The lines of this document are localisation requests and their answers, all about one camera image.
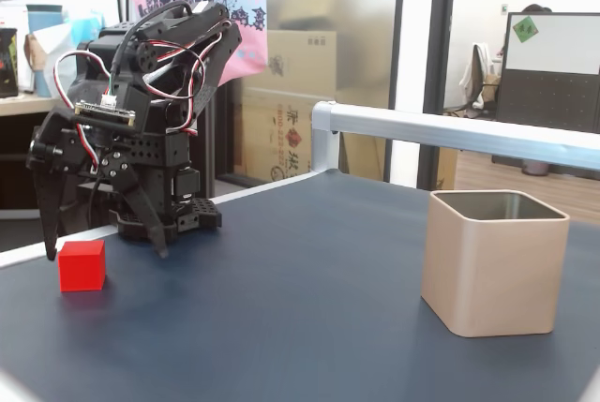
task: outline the table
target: table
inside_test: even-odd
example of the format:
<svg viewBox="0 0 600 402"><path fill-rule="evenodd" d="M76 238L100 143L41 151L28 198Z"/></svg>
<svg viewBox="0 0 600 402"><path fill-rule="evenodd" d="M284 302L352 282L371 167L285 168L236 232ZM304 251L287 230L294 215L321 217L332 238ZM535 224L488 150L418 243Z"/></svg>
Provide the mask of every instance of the table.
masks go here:
<svg viewBox="0 0 600 402"><path fill-rule="evenodd" d="M420 298L426 192L326 171L215 201L223 228L165 261L85 232L102 292L0 254L0 369L48 402L563 402L600 364L595 226L572 225L554 333L465 339Z"/></svg>
<svg viewBox="0 0 600 402"><path fill-rule="evenodd" d="M17 97L0 98L0 116L49 112L60 103L60 99L37 95L23 94Z"/></svg>

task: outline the robotic arm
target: robotic arm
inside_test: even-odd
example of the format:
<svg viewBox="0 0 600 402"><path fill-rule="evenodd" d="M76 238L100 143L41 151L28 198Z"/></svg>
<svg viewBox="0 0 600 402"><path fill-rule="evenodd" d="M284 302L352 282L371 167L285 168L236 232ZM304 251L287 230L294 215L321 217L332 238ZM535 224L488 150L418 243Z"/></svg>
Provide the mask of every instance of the robotic arm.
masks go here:
<svg viewBox="0 0 600 402"><path fill-rule="evenodd" d="M66 174L112 185L119 233L162 258L180 232L220 227L214 204L194 197L188 136L241 40L224 6L175 1L63 56L77 55L77 78L65 93L54 70L66 107L48 114L27 157L49 260Z"/></svg>

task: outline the red cube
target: red cube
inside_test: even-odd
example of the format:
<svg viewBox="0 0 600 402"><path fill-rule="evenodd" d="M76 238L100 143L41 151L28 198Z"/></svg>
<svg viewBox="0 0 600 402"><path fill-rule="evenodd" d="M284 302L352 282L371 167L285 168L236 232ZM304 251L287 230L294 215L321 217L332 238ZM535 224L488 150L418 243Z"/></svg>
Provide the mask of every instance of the red cube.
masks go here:
<svg viewBox="0 0 600 402"><path fill-rule="evenodd" d="M104 242L69 241L58 254L60 291L99 291L106 267Z"/></svg>

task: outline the wooden floor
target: wooden floor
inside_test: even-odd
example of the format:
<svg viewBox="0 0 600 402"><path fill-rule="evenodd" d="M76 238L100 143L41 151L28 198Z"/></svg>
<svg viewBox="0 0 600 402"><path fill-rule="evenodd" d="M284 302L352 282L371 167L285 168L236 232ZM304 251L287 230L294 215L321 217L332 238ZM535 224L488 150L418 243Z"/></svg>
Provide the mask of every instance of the wooden floor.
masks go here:
<svg viewBox="0 0 600 402"><path fill-rule="evenodd" d="M533 177L511 166L496 165L491 157L459 152L456 189L514 189L531 194L573 220L600 224L600 182L570 175Z"/></svg>

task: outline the metal box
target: metal box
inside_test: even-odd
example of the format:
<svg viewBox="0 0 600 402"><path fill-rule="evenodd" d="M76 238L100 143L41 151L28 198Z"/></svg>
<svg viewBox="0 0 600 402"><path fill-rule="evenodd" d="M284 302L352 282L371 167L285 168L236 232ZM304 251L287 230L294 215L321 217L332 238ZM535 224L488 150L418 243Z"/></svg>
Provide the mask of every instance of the metal box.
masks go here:
<svg viewBox="0 0 600 402"><path fill-rule="evenodd" d="M517 191L434 191L421 295L460 336L552 331L569 216Z"/></svg>

